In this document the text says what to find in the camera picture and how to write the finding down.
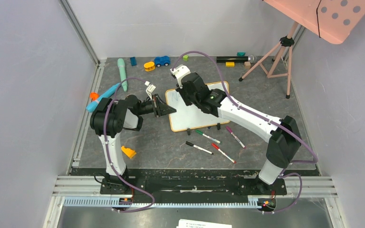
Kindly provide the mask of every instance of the wooden block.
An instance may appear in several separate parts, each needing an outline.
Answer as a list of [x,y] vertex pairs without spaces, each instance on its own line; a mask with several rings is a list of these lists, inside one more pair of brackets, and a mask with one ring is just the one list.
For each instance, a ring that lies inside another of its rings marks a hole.
[[234,62],[226,62],[226,67],[234,67]]
[[250,62],[244,62],[244,68],[249,70],[251,68],[251,63]]

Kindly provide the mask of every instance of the black string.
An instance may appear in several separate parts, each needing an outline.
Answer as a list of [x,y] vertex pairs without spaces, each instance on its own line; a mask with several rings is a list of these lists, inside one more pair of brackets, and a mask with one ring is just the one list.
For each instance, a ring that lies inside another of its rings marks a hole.
[[320,22],[319,22],[319,19],[318,19],[318,10],[320,8],[320,4],[321,4],[321,1],[318,3],[318,6],[317,6],[317,9],[316,9],[316,14],[317,14],[317,26],[318,26],[318,37],[321,38],[321,34],[320,34]]

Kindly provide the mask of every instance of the blue toy car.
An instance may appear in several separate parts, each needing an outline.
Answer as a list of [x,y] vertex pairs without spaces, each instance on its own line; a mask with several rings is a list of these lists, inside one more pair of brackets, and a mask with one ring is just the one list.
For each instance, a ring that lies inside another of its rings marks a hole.
[[154,64],[156,65],[156,67],[168,66],[170,64],[170,57],[156,57],[154,58]]

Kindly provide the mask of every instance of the paper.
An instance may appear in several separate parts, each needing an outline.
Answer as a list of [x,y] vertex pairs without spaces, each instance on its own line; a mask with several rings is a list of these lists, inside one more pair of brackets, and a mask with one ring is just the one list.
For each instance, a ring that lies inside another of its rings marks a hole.
[[232,228],[231,225],[180,219],[177,228]]

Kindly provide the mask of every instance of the whiteboard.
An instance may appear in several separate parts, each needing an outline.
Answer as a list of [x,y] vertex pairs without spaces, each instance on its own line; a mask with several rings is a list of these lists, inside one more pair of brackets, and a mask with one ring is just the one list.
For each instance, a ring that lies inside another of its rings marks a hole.
[[[224,84],[227,91],[229,91],[229,83],[224,82]],[[208,83],[207,85],[209,89],[223,90],[221,82]],[[185,131],[188,128],[195,129],[215,126],[217,123],[227,124],[230,122],[211,114],[205,114],[194,105],[186,106],[182,97],[175,89],[166,91],[166,103],[177,110],[177,112],[169,115],[170,127],[173,132]]]

